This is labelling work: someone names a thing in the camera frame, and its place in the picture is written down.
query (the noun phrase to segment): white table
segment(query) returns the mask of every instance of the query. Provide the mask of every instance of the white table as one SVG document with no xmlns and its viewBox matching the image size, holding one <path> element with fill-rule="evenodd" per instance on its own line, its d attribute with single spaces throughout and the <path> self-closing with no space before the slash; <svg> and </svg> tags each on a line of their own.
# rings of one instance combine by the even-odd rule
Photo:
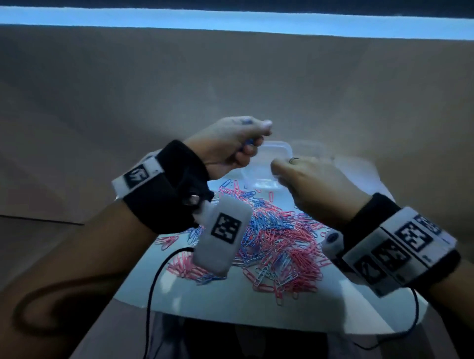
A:
<svg viewBox="0 0 474 359">
<path fill-rule="evenodd" d="M 369 162 L 339 158 L 337 166 L 365 192 L 381 192 L 392 197 Z M 229 176 L 238 178 L 239 173 Z M 224 181 L 211 181 L 209 186 L 216 190 Z M 268 193 L 262 191 L 259 197 L 267 199 Z M 294 210 L 293 200 L 287 190 L 274 193 L 274 204 L 284 210 Z M 152 245 L 115 298 L 145 308 L 158 267 L 172 251 L 186 245 L 187 234 L 181 235 L 165 251 L 161 250 L 160 245 Z M 297 300 L 286 294 L 283 306 L 278 306 L 274 294 L 255 292 L 238 267 L 231 268 L 226 280 L 202 286 L 164 271 L 155 288 L 152 310 L 216 322 L 311 332 L 387 334 L 402 332 L 411 326 L 415 304 L 408 289 L 399 289 L 384 298 L 377 298 L 367 287 L 352 284 L 333 265 L 323 267 L 322 272 L 324 278 L 317 282 L 317 293 L 300 293 Z M 419 302 L 421 320 L 427 302 L 420 296 Z"/>
</svg>

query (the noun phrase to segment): hand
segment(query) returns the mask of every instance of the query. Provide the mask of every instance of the hand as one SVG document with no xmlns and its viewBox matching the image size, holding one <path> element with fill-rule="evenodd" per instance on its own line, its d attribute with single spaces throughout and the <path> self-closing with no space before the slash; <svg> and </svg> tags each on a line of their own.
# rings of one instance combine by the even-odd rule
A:
<svg viewBox="0 0 474 359">
<path fill-rule="evenodd" d="M 263 136 L 271 135 L 272 122 L 250 116 L 225 117 L 184 141 L 204 162 L 211 180 L 250 163 Z M 252 139 L 254 144 L 244 144 Z"/>
<path fill-rule="evenodd" d="M 329 159 L 275 159 L 272 173 L 288 188 L 295 205 L 315 220 L 341 230 L 370 200 Z"/>
</svg>

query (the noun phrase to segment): fingernail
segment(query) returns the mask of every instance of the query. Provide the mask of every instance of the fingernail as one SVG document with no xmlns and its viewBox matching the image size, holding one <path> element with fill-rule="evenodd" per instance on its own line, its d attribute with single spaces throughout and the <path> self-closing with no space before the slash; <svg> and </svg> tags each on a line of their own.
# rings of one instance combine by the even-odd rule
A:
<svg viewBox="0 0 474 359">
<path fill-rule="evenodd" d="M 273 125 L 273 122 L 270 121 L 270 120 L 265 120 L 265 121 L 263 122 L 263 124 L 262 124 L 262 126 L 263 126 L 264 128 L 270 128 L 270 127 L 272 127 L 272 125 Z"/>
</svg>

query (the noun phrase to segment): container lid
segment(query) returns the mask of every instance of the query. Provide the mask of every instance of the container lid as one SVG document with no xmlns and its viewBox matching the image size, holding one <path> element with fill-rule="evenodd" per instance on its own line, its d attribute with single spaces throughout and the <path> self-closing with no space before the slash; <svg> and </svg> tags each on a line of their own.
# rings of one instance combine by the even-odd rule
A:
<svg viewBox="0 0 474 359">
<path fill-rule="evenodd" d="M 258 148 L 258 154 L 252 157 L 248 166 L 242 168 L 242 176 L 249 187 L 258 189 L 283 188 L 272 175 L 270 163 L 275 158 L 291 158 L 293 150 L 283 141 L 265 141 Z"/>
</svg>

